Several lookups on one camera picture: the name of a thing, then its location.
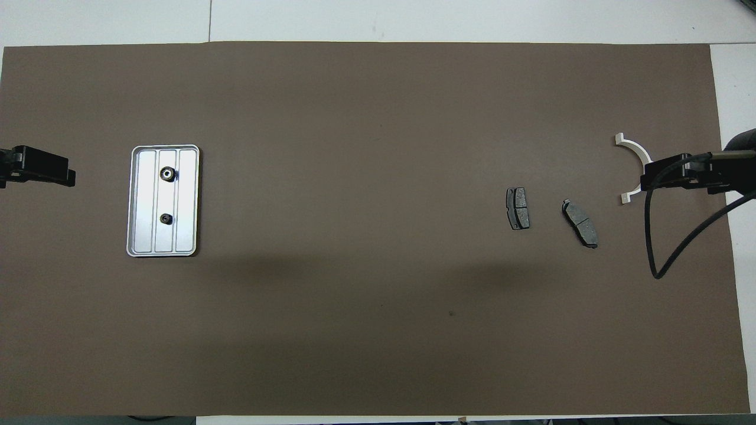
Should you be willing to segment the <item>brown table mat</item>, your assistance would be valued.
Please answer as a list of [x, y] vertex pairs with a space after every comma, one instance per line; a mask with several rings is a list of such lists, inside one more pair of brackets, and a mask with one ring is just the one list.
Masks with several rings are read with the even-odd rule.
[[[0, 146], [77, 181], [0, 190], [0, 417], [745, 413], [727, 221], [654, 280], [618, 132], [718, 150], [709, 46], [6, 48]], [[129, 256], [185, 143], [198, 250]]]

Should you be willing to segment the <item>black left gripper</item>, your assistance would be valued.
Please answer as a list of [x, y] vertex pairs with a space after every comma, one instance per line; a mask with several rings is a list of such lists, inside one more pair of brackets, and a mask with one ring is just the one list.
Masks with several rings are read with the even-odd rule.
[[[24, 183], [21, 162], [24, 147], [0, 148], [0, 188], [8, 182]], [[30, 180], [55, 183], [65, 187], [76, 185], [76, 172], [69, 167], [69, 159], [37, 148], [25, 147], [25, 176]]]

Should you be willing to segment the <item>long dark brake pad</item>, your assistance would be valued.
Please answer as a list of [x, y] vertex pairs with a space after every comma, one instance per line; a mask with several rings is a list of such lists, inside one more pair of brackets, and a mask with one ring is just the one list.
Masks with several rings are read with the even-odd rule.
[[598, 248], [597, 230], [593, 221], [589, 218], [588, 213], [570, 199], [565, 199], [562, 203], [562, 214], [575, 232], [576, 237], [580, 240], [583, 247], [589, 249]]

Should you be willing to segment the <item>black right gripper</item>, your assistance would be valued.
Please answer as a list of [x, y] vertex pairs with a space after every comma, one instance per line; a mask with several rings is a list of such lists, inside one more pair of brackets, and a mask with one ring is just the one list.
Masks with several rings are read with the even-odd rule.
[[[641, 175], [641, 191], [650, 190], [653, 181], [659, 180], [656, 188], [683, 187], [692, 181], [689, 165], [678, 164], [669, 172], [667, 167], [688, 159], [691, 155], [675, 155], [651, 161], [644, 165]], [[756, 190], [756, 129], [735, 135], [721, 152], [707, 152], [693, 161], [696, 166], [696, 181], [708, 194], [735, 191], [747, 194]]]

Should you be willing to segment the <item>short dark brake pad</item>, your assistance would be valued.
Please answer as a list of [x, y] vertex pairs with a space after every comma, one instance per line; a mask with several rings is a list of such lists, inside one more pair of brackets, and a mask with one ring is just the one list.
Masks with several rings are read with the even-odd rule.
[[524, 230], [531, 227], [529, 209], [527, 209], [526, 189], [513, 187], [507, 189], [507, 218], [513, 230]]

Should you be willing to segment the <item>white curved plastic bracket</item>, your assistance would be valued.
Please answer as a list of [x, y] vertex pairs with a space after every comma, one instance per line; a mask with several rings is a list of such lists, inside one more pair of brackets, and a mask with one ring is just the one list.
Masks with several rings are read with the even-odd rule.
[[[641, 173], [643, 173], [643, 171], [645, 170], [645, 166], [653, 161], [648, 151], [639, 143], [627, 139], [624, 135], [624, 132], [618, 132], [617, 134], [615, 134], [614, 144], [615, 146], [623, 147], [629, 149], [631, 152], [634, 152], [635, 156], [637, 156], [637, 158], [641, 162]], [[641, 183], [639, 181], [637, 186], [635, 186], [633, 190], [622, 192], [620, 194], [620, 205], [631, 204], [632, 197], [639, 194], [640, 192]]]

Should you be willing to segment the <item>silver metal tray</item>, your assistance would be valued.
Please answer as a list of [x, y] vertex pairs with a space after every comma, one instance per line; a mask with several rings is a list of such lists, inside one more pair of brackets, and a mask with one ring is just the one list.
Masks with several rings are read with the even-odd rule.
[[[159, 170], [171, 166], [174, 182], [162, 181]], [[201, 150], [184, 145], [141, 145], [132, 150], [129, 215], [125, 250], [129, 256], [191, 257], [198, 250]], [[173, 216], [171, 225], [159, 216]]]

